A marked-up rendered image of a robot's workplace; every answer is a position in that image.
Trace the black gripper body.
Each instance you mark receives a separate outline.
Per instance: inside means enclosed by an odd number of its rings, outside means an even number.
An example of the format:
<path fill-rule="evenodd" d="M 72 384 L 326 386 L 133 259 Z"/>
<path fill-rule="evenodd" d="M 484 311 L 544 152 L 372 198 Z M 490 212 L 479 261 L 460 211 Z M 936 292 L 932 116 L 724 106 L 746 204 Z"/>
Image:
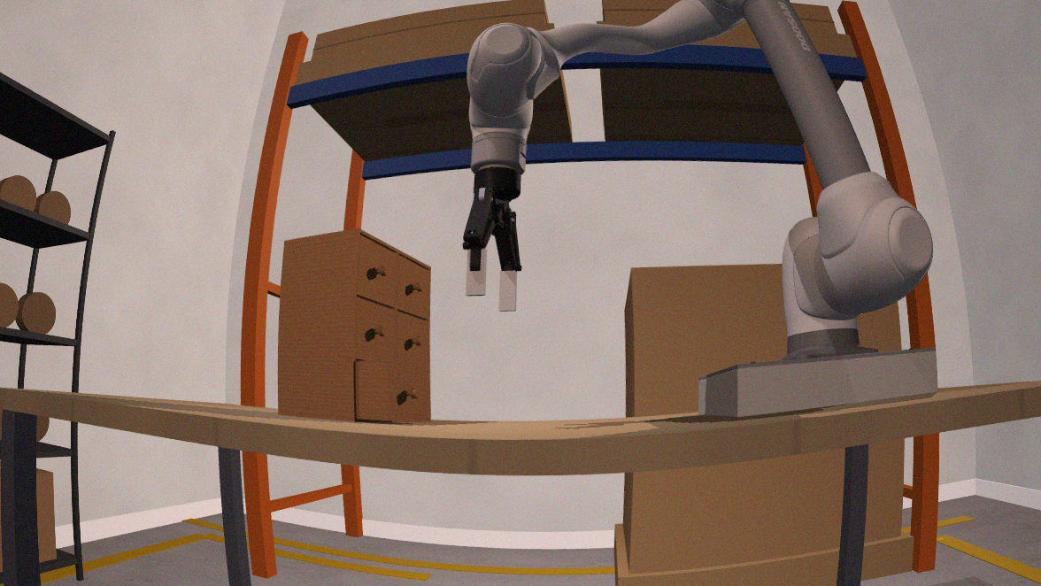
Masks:
<path fill-rule="evenodd" d="M 510 208 L 509 202 L 517 199 L 520 195 L 520 174 L 512 168 L 489 167 L 481 168 L 474 176 L 474 189 L 492 188 L 493 201 L 491 201 L 490 213 L 496 214 L 499 204 L 506 204 Z M 505 230 L 506 214 L 503 214 L 493 230 Z"/>

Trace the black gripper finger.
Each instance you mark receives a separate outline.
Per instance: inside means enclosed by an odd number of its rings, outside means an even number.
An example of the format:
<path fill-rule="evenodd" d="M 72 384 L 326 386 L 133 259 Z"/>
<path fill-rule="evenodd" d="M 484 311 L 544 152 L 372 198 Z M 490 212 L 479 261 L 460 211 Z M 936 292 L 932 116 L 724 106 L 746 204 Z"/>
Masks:
<path fill-rule="evenodd" d="M 499 256 L 499 311 L 516 312 L 517 271 L 520 271 L 520 253 L 517 246 L 516 212 L 506 208 L 505 230 L 493 230 Z M 512 238 L 512 239 L 511 239 Z M 510 262 L 510 263 L 509 263 Z"/>
<path fill-rule="evenodd" d="M 496 224 L 506 213 L 506 204 L 499 204 L 497 213 L 489 215 L 491 201 L 492 188 L 474 190 L 474 201 L 463 235 L 463 249 L 467 250 L 466 296 L 486 295 L 487 250 L 485 248 L 489 244 Z"/>

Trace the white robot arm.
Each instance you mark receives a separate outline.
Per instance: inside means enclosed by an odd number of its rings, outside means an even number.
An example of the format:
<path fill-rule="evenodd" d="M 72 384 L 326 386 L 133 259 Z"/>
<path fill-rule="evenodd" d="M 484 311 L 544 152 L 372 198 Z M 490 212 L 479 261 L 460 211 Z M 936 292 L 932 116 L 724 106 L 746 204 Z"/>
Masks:
<path fill-rule="evenodd" d="M 860 345 L 858 316 L 897 303 L 921 283 L 932 265 L 932 235 L 921 212 L 870 171 L 790 0 L 681 0 L 637 27 L 582 23 L 537 31 L 499 23 L 487 28 L 475 39 L 467 63 L 471 170 L 475 175 L 481 168 L 506 167 L 524 175 L 533 99 L 573 56 L 651 54 L 723 35 L 745 21 L 823 189 L 817 216 L 795 223 L 784 245 L 788 342 L 786 357 L 777 361 L 874 353 L 879 350 Z"/>

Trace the brown wooden chest of drawers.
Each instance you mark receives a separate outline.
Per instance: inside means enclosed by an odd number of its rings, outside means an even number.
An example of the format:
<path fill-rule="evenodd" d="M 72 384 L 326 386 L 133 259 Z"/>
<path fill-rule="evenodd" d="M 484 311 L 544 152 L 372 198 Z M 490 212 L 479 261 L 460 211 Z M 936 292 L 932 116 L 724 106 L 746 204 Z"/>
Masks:
<path fill-rule="evenodd" d="M 396 305 L 357 291 L 360 235 L 397 254 Z M 429 270 L 429 316 L 397 306 L 400 256 Z M 430 266 L 360 228 L 286 239 L 279 309 L 278 414 L 322 421 L 431 422 L 430 281 Z M 380 360 L 356 355 L 357 297 L 393 309 L 395 362 L 397 312 L 429 323 L 429 368 L 426 370 L 429 373 L 430 419 L 357 419 L 356 360 Z"/>

